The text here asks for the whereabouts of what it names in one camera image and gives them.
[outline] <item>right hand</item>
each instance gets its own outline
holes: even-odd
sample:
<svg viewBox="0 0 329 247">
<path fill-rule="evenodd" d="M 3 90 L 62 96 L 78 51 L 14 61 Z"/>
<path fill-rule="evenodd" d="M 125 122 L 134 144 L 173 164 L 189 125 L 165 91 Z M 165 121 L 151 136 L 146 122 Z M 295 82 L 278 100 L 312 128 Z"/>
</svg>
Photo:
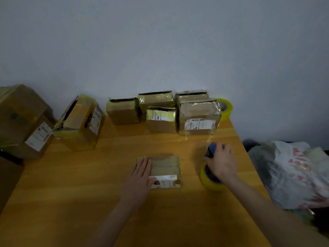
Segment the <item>right hand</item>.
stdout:
<svg viewBox="0 0 329 247">
<path fill-rule="evenodd" d="M 216 151 L 213 158 L 205 157 L 205 162 L 213 174 L 222 182 L 236 176 L 236 161 L 229 145 L 215 143 Z"/>
</svg>

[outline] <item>white plastic bag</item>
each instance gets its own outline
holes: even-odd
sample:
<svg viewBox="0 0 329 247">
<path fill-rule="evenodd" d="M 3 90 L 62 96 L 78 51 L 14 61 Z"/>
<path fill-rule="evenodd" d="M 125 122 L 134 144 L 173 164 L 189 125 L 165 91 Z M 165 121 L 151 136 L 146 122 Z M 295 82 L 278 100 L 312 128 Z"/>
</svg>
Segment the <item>white plastic bag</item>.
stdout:
<svg viewBox="0 0 329 247">
<path fill-rule="evenodd" d="M 274 204 L 283 209 L 329 206 L 329 157 L 321 148 L 269 140 L 248 154 Z"/>
</svg>

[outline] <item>packing tape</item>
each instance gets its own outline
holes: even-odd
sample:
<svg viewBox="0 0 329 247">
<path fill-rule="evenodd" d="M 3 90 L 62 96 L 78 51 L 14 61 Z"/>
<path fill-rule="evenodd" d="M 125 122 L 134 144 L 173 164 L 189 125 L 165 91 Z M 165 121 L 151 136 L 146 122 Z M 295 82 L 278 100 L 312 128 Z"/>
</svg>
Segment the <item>packing tape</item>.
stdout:
<svg viewBox="0 0 329 247">
<path fill-rule="evenodd" d="M 215 179 L 212 177 L 212 175 L 213 174 L 211 173 L 209 167 L 206 165 L 205 162 L 203 162 L 200 172 L 200 179 L 203 186 L 212 191 L 225 190 L 225 185 L 221 182 L 216 182 Z"/>
<path fill-rule="evenodd" d="M 232 104 L 228 100 L 217 99 L 220 104 L 220 111 L 222 112 L 222 116 L 220 117 L 220 122 L 226 121 L 230 118 L 230 114 L 233 110 Z"/>
</svg>

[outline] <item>cardboard box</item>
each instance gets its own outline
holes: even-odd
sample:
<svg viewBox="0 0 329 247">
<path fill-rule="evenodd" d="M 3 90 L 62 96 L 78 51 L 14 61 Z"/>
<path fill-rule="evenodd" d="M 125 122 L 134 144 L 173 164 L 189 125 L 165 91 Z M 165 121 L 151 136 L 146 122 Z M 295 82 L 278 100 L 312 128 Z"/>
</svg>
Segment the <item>cardboard box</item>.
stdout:
<svg viewBox="0 0 329 247">
<path fill-rule="evenodd" d="M 137 98 L 110 99 L 106 103 L 106 112 L 114 125 L 139 123 L 138 111 Z"/>
<path fill-rule="evenodd" d="M 148 107 L 146 124 L 151 132 L 177 133 L 177 108 Z"/>
<path fill-rule="evenodd" d="M 171 91 L 138 94 L 139 106 L 144 118 L 148 107 L 175 107 L 176 103 Z"/>
<path fill-rule="evenodd" d="M 41 116 L 24 142 L 18 144 L 6 144 L 0 148 L 16 156 L 17 158 L 30 159 L 41 158 L 53 139 L 52 130 L 54 124 L 45 116 Z"/>
<path fill-rule="evenodd" d="M 179 157 L 149 157 L 152 161 L 150 177 L 156 177 L 157 181 L 151 188 L 180 188 L 181 170 Z"/>
<path fill-rule="evenodd" d="M 97 101 L 87 95 L 79 95 L 55 125 L 53 135 L 73 151 L 93 150 L 104 120 L 105 114 Z"/>
<path fill-rule="evenodd" d="M 0 214 L 24 171 L 21 159 L 0 151 Z"/>
<path fill-rule="evenodd" d="M 52 115 L 52 109 L 33 89 L 0 87 L 0 145 L 24 142 L 43 114 Z"/>
<path fill-rule="evenodd" d="M 179 134 L 183 136 L 213 134 L 220 116 L 217 99 L 182 102 L 179 113 Z"/>
<path fill-rule="evenodd" d="M 205 100 L 205 99 L 209 99 L 209 94 L 206 90 L 177 92 L 175 95 L 177 107 L 179 107 L 179 104 L 183 101 Z"/>
</svg>

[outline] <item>forearm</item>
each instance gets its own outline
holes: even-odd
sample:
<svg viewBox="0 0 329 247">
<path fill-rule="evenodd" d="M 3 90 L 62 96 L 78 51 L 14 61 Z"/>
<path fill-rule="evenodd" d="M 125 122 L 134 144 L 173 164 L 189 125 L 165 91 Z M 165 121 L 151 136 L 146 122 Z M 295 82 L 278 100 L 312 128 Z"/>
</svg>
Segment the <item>forearm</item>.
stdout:
<svg viewBox="0 0 329 247">
<path fill-rule="evenodd" d="M 120 232 L 133 213 L 133 208 L 118 203 L 114 210 L 98 228 L 96 234 L 87 246 L 112 247 L 120 235 Z"/>
<path fill-rule="evenodd" d="M 225 182 L 272 246 L 328 246 L 329 241 L 293 215 L 277 208 L 273 203 L 247 185 L 237 176 Z"/>
</svg>

